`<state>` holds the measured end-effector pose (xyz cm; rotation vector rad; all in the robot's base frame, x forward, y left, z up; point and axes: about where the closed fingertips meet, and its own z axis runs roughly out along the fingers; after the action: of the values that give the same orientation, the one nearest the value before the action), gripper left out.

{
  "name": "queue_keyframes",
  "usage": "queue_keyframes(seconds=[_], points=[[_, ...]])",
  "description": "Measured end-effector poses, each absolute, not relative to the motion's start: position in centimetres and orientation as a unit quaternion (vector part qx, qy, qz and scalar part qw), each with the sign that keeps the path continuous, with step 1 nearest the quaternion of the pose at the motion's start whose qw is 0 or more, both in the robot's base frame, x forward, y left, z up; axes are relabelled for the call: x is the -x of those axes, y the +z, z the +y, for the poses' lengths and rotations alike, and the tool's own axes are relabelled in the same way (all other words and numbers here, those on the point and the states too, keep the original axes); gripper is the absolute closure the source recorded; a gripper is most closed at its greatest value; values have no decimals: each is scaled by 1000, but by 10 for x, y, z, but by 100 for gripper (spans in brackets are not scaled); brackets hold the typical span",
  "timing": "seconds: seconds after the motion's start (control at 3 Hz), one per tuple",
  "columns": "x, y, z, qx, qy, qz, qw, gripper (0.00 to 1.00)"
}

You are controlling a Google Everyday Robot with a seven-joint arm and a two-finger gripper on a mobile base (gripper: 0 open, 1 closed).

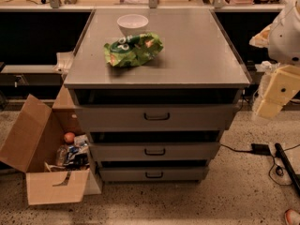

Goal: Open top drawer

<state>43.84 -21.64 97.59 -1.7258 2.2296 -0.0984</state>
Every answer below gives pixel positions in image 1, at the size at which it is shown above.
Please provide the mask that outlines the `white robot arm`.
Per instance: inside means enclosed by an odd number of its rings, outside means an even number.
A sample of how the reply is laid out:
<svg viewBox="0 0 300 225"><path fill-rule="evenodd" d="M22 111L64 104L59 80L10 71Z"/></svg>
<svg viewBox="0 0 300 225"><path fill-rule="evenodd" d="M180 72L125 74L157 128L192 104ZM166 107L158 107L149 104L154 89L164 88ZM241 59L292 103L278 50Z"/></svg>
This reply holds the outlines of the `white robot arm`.
<svg viewBox="0 0 300 225"><path fill-rule="evenodd" d="M300 91L300 0L288 0L270 24L268 55L279 63L266 71L252 107L252 119L268 121Z"/></svg>

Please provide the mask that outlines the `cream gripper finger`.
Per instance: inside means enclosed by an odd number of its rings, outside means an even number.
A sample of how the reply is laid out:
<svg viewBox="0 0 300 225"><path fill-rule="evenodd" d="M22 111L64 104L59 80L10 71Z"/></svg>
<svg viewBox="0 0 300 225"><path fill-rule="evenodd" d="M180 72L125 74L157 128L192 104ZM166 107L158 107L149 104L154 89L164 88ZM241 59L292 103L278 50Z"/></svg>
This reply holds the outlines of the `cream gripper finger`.
<svg viewBox="0 0 300 225"><path fill-rule="evenodd" d="M265 119L274 118L280 111L282 106L271 100L258 98L255 101L255 114Z"/></svg>

